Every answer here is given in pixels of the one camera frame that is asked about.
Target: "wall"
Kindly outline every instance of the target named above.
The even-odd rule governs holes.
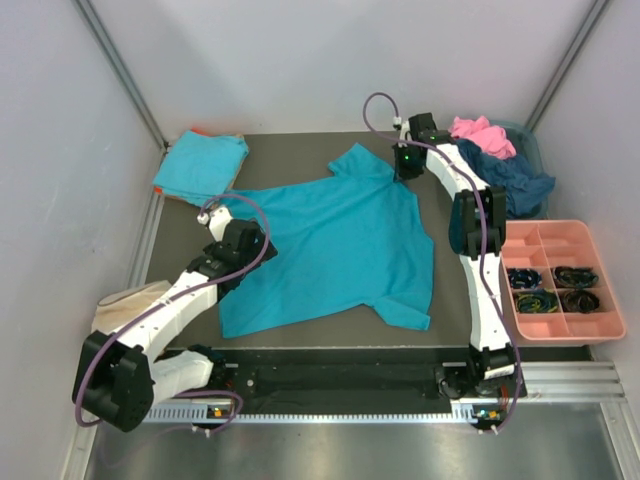
[[[524,122],[591,0],[93,0],[165,135],[361,131],[405,113]],[[387,108],[372,112],[389,127]]]
[[[160,156],[70,1],[0,18],[0,477],[52,479],[80,345],[125,286]]]
[[[536,133],[558,177],[551,213],[589,225],[624,310],[627,338],[597,352],[615,360],[640,422],[640,3],[611,3]]]

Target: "floor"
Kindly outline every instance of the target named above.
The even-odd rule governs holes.
[[[265,189],[309,182],[330,175],[327,164],[360,143],[389,162],[388,142],[370,133],[310,133],[247,136],[251,153],[235,188]],[[174,342],[186,347],[204,343],[218,348],[301,348],[362,346],[463,346],[471,333],[466,278],[458,257],[449,248],[451,199],[429,172],[409,182],[418,195],[422,223],[435,243],[435,282],[429,309],[431,326],[416,332],[386,325],[373,310],[357,307],[286,327],[234,339],[220,334],[217,308],[195,319]],[[149,266],[149,281],[174,281],[199,255],[210,236],[197,222],[197,209],[167,200]]]
[[[237,425],[210,440],[100,428],[86,480],[622,480],[598,405],[522,405],[494,438],[467,425]]]

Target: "robotic arm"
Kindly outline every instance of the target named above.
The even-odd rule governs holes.
[[[505,191],[501,187],[490,187],[476,176],[461,157],[449,132],[436,128],[431,114],[416,115],[405,122],[396,117],[394,126],[400,132],[399,141],[394,145],[396,178],[415,178],[426,168],[438,177],[453,199],[449,243],[460,256],[471,304],[472,327],[467,362],[469,377],[474,386],[477,386],[492,379],[512,376],[516,360],[513,345],[501,319],[499,283],[500,249],[506,234]],[[451,163],[437,152],[427,151],[426,148],[413,146],[402,140],[416,140],[437,146],[449,157]],[[454,170],[453,166],[473,180],[483,202],[488,238],[484,262],[479,258],[482,233],[476,201],[473,192],[469,190],[468,179]],[[493,295],[487,291],[480,275],[482,263],[484,280]]]
[[[124,432],[137,427],[156,403],[207,385],[222,359],[206,348],[195,347],[175,357],[156,360],[174,337],[236,288],[244,275],[218,284],[211,281],[249,265],[264,245],[265,234],[258,223],[233,219],[226,207],[201,214],[198,221],[207,226],[213,243],[143,312],[147,313],[146,318],[122,332],[104,352],[105,344],[117,330],[110,335],[95,331],[82,346],[72,399],[78,399],[90,363],[102,352],[81,395],[81,406]],[[261,262],[276,254],[269,243]],[[175,299],[181,292],[185,293]]]

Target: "folded blue towel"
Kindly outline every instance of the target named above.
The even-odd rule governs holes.
[[[360,145],[329,169],[332,178],[236,192],[264,210],[278,255],[220,303],[224,337],[361,304],[389,325],[429,327],[433,242],[422,227],[416,196]],[[256,216],[240,201],[225,203],[237,218]]]
[[[248,153],[243,138],[186,132],[169,150],[153,184],[200,207],[229,188]]]
[[[518,218],[530,213],[547,198],[556,179],[546,173],[536,175],[522,155],[500,160],[483,153],[470,140],[458,140],[460,155],[471,170],[491,186],[507,190],[507,218]]]

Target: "pink organizer tray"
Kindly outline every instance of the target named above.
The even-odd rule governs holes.
[[[598,282],[588,289],[600,299],[593,313],[562,311],[566,289],[554,285],[552,269],[558,266],[591,267]],[[554,313],[523,314],[516,311],[507,269],[533,268],[545,288],[555,292],[559,310]],[[618,340],[626,334],[624,320],[611,291],[606,272],[587,226],[577,220],[508,221],[502,248],[501,290],[505,319],[515,324],[523,344],[587,345]]]

